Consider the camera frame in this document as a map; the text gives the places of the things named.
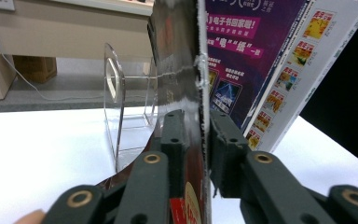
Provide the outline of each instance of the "metal file holder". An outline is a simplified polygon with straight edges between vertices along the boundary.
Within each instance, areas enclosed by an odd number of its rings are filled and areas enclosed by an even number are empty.
[[[105,44],[103,110],[117,173],[143,151],[156,125],[156,67],[152,58],[139,61],[119,62]]]

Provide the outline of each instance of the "gray floor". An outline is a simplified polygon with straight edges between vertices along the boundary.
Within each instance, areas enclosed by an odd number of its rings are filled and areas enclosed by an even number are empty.
[[[141,73],[137,66],[124,63],[123,70]],[[0,112],[103,108],[102,60],[57,58],[57,71],[46,83],[31,82],[38,91],[17,77],[0,100]]]

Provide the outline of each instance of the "white table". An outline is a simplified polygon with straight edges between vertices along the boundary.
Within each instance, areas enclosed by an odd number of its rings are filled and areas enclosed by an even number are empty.
[[[0,113],[0,223],[48,211],[67,189],[114,173],[102,109]],[[358,187],[358,159],[298,118],[274,152],[306,187]],[[243,223],[239,200],[213,199],[213,223]]]

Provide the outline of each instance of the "power outlet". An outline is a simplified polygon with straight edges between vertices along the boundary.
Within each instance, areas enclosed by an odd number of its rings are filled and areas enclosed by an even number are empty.
[[[14,11],[13,0],[0,0],[0,9]]]

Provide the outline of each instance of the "colorful thumbnail image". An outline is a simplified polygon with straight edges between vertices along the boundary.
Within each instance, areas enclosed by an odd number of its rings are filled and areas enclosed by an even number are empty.
[[[315,46],[313,46],[308,42],[305,41],[298,42],[295,50],[292,53],[292,57],[289,59],[288,63],[304,66],[305,63],[307,62],[307,59],[312,54],[314,48]]]
[[[260,134],[257,133],[253,128],[249,130],[248,134],[246,134],[246,139],[248,140],[248,146],[251,150],[255,150],[258,143],[260,142]]]
[[[216,106],[226,114],[229,114],[241,92],[241,86],[221,80],[212,97],[212,108]]]
[[[261,110],[260,113],[258,113],[257,118],[255,119],[254,126],[264,133],[270,122],[271,116],[265,111]]]
[[[293,85],[295,85],[297,77],[297,70],[290,67],[284,67],[280,76],[278,77],[278,80],[275,82],[275,87],[290,91]]]
[[[333,17],[334,13],[332,12],[321,10],[315,11],[312,19],[310,19],[310,23],[308,24],[307,29],[304,31],[303,36],[320,39]]]
[[[272,90],[267,97],[266,102],[263,104],[263,107],[276,114],[278,112],[278,109],[281,107],[283,100],[283,94],[276,90]]]
[[[217,78],[218,74],[219,74],[219,73],[218,73],[217,71],[215,71],[215,70],[209,68],[209,92],[212,91],[212,89],[213,89],[213,84],[214,84],[214,82],[216,81],[216,78]]]

